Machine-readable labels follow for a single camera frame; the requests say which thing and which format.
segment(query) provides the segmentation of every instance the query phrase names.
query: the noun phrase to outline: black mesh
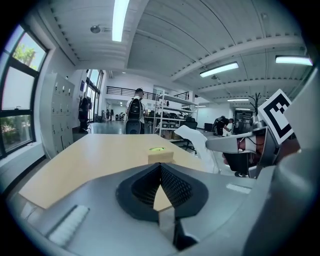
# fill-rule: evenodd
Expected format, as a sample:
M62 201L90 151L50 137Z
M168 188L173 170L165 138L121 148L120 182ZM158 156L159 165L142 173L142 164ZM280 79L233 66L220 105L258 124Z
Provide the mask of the black mesh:
M140 202L153 208L160 178L161 172L157 167L133 183L131 191Z
M201 181L165 163L155 163L123 180L116 190L117 201L133 218L158 222L153 207L160 185L174 207L176 220L196 215L209 196Z
M174 208L182 205L193 195L189 183L161 166L161 186Z

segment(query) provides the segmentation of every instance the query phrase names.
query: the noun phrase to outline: ceiling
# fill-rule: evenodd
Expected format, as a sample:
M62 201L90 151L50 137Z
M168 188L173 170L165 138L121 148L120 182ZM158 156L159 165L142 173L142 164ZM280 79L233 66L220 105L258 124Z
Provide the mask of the ceiling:
M264 101L279 88L293 99L311 69L275 62L308 54L300 27L277 1L130 0L122 42L111 39L113 8L114 0L50 0L39 13L78 68L166 81L218 104L255 93ZM91 33L94 25L102 32ZM230 62L239 68L217 79L199 75Z

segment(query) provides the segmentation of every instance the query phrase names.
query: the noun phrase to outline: small wooden block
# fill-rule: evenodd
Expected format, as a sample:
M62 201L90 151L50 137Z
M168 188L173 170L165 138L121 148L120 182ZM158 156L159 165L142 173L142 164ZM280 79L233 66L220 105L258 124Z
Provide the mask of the small wooden block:
M174 162L174 152L163 147L159 150L149 150L148 154L148 164L154 163L173 163Z

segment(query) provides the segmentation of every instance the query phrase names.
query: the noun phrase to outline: black chair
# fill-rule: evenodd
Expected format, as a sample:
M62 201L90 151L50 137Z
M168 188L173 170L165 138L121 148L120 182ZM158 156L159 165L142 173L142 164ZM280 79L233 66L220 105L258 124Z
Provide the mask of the black chair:
M180 125L181 126L185 125L185 126L189 127L190 129L194 129L195 130L197 128L197 126L198 126L198 123L195 121L194 118L190 117L186 121L181 122ZM182 145L180 148L185 149L185 150L190 149L190 150L194 151L195 154L197 154L197 151L195 150L195 147L189 145L191 141L186 139L186 138L184 138L183 140L186 142L186 144Z

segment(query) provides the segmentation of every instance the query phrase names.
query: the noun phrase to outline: green foliage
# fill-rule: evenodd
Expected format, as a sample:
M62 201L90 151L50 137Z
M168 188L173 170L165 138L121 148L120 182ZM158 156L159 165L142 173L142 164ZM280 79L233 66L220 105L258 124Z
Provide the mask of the green foliage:
M36 57L34 48L29 48L23 43L19 44L13 53L13 57L21 61L23 64L28 65L30 68L37 70L36 66L31 66L32 60Z

